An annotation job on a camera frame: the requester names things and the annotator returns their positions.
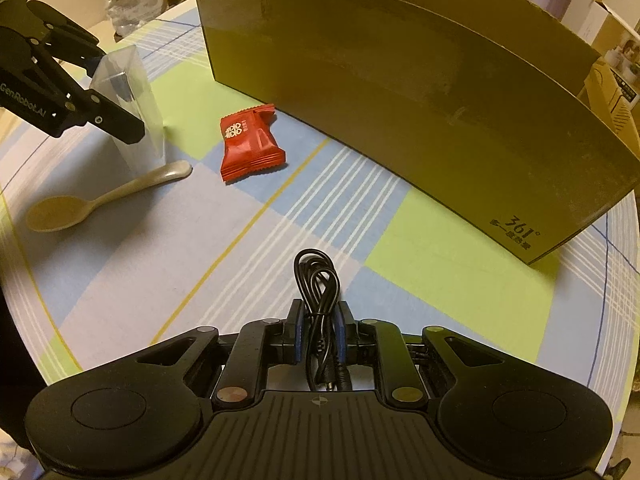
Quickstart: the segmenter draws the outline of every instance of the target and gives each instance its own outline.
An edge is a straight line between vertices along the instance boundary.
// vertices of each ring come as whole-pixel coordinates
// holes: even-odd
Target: beige plastic spoon
[[[101,205],[129,196],[147,187],[184,178],[193,168],[186,160],[177,160],[144,174],[95,200],[84,200],[77,196],[51,196],[31,206],[27,212],[27,226],[33,231],[49,233],[79,224]]]

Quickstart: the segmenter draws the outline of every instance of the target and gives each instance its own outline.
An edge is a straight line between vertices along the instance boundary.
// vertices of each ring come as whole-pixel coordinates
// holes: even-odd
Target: plaid tablecloth
[[[283,113],[287,166],[220,179],[220,117],[255,105],[211,75],[194,0],[127,38],[164,117],[168,159],[193,174],[52,234],[24,225],[55,194],[94,198],[129,180],[88,125],[52,139],[20,124],[0,144],[0,280],[48,383],[200,324],[222,333],[286,313],[292,258],[325,250],[356,318],[408,333],[439,324],[592,388],[618,433],[638,350],[632,194],[527,267],[437,202]]]

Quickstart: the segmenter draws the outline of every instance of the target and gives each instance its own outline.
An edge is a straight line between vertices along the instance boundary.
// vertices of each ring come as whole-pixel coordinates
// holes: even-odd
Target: red snack packet
[[[285,152],[276,144],[268,126],[275,109],[274,105],[261,105],[220,119],[225,139],[222,180],[228,182],[285,163]]]

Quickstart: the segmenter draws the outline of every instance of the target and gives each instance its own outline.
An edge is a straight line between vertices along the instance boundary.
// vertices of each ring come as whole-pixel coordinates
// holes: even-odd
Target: clear plastic cup
[[[166,164],[164,126],[149,79],[135,45],[104,56],[89,88],[120,105],[145,123],[145,136],[135,144],[114,137],[120,154],[135,176]]]

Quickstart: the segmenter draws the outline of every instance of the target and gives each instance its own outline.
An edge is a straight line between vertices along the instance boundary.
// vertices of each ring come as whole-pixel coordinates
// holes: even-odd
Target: screw
[[[422,392],[412,386],[402,386],[393,390],[391,396],[399,402],[418,402],[422,398]]]
[[[220,388],[216,393],[216,397],[222,402],[240,402],[245,400],[249,394],[244,388],[239,386],[227,386],[226,388]]]

